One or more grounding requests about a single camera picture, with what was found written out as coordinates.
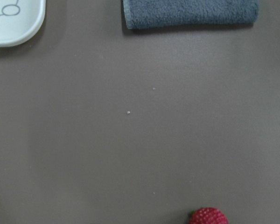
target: plate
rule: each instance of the plate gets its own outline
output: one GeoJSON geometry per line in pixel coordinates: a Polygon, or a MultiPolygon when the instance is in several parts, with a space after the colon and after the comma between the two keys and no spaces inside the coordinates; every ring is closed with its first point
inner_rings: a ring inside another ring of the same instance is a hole
{"type": "Polygon", "coordinates": [[[46,0],[0,0],[0,47],[33,37],[45,18],[46,0]]]}

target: red strawberry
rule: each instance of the red strawberry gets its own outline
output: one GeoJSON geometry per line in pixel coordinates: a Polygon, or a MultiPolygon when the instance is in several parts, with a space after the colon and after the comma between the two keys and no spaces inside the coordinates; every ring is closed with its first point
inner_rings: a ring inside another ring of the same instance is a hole
{"type": "Polygon", "coordinates": [[[192,214],[189,224],[228,224],[228,219],[219,209],[202,208],[192,214]]]}

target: gray-blue cloth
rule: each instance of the gray-blue cloth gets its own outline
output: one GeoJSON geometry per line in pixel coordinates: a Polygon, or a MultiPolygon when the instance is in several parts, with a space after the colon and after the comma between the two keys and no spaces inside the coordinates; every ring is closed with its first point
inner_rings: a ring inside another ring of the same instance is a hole
{"type": "Polygon", "coordinates": [[[253,23],[258,0],[123,0],[128,29],[253,23]]]}

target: tabletop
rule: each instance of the tabletop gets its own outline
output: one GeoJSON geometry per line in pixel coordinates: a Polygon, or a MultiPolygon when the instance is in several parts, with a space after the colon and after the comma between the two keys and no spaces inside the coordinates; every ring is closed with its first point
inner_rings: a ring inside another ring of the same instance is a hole
{"type": "Polygon", "coordinates": [[[48,0],[0,48],[0,224],[280,223],[280,0],[254,25],[131,31],[48,0]]]}

